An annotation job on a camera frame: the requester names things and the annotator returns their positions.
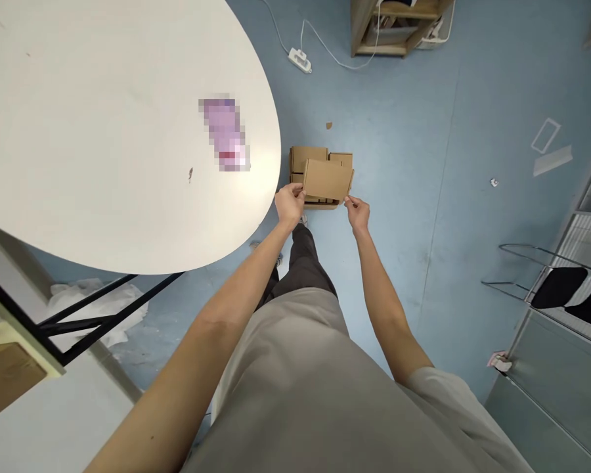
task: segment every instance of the white plastic bag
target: white plastic bag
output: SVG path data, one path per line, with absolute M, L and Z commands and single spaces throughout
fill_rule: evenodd
M 70 307 L 78 301 L 85 299 L 90 294 L 101 289 L 104 284 L 100 279 L 82 279 L 73 285 L 54 284 L 51 286 L 51 300 L 48 303 L 47 317 Z M 66 317 L 62 322 L 69 322 L 81 319 L 90 319 L 92 317 L 103 317 L 105 315 L 114 315 L 121 309 L 127 307 L 131 302 L 142 296 L 142 292 L 133 284 L 125 283 L 119 288 L 114 289 L 109 294 L 105 294 L 100 299 L 86 305 L 83 309 Z M 125 330 L 133 327 L 144 318 L 149 303 L 146 302 L 142 307 L 128 316 L 120 324 L 116 325 L 110 332 L 101 337 L 101 342 L 107 347 L 127 341 Z M 62 335 L 51 337 L 54 342 L 63 341 L 67 338 L 83 337 L 93 331 L 94 328 L 79 330 Z

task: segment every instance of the hand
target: hand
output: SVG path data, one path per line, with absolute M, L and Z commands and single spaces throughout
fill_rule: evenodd
M 346 196 L 343 205 L 348 209 L 348 221 L 353 228 L 353 233 L 367 232 L 370 206 L 363 200 L 352 196 Z
M 302 189 L 301 183 L 287 184 L 276 194 L 276 210 L 280 223 L 293 230 L 304 212 L 304 198 L 307 191 Z

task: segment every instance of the beige shirt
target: beige shirt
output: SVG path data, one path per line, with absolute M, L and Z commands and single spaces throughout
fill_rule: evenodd
M 337 298 L 304 288 L 250 320 L 191 472 L 531 472 L 464 381 L 396 384 L 348 337 Z

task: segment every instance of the small cardboard box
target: small cardboard box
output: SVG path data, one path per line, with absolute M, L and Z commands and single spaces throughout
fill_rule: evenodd
M 348 195 L 353 174 L 352 168 L 337 166 L 329 161 L 307 160 L 304 171 L 304 190 L 307 194 L 332 199 L 334 204 L 335 201 L 339 204 Z
M 307 160 L 327 161 L 328 148 L 292 146 L 289 153 L 289 169 L 292 173 L 304 173 Z
M 289 173 L 290 181 L 302 183 L 307 191 L 305 209 L 332 210 L 350 191 L 353 155 L 329 154 L 327 148 L 293 146 L 289 153 Z
M 353 168 L 353 154 L 352 153 L 330 153 L 328 160 L 332 163 L 339 164 L 345 168 Z

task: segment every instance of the metal rack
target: metal rack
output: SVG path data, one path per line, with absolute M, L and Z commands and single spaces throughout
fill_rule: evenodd
M 48 353 L 55 358 L 62 366 L 66 366 L 73 361 L 77 356 L 81 355 L 85 350 L 90 348 L 103 335 L 112 330 L 116 325 L 120 324 L 133 312 L 138 310 L 143 304 L 151 300 L 156 294 L 161 292 L 166 286 L 171 284 L 175 279 L 179 278 L 182 273 L 175 273 L 168 276 L 162 282 L 145 292 L 142 296 L 137 298 L 127 307 L 116 314 L 106 315 L 104 317 L 93 317 L 90 319 L 82 319 L 77 321 L 62 322 L 69 315 L 76 311 L 83 309 L 85 306 L 91 304 L 97 299 L 100 299 L 106 294 L 109 294 L 114 289 L 122 286 L 127 281 L 137 277 L 137 275 L 126 275 L 107 286 L 99 289 L 94 294 L 86 297 L 78 303 L 67 307 L 61 312 L 56 313 L 52 317 L 40 323 L 34 323 L 22 308 L 0 287 L 0 304 L 8 311 L 32 336 L 37 340 Z M 51 336 L 76 332 L 88 328 L 94 328 L 92 332 L 84 336 L 76 342 L 67 351 L 61 351 L 50 339 Z

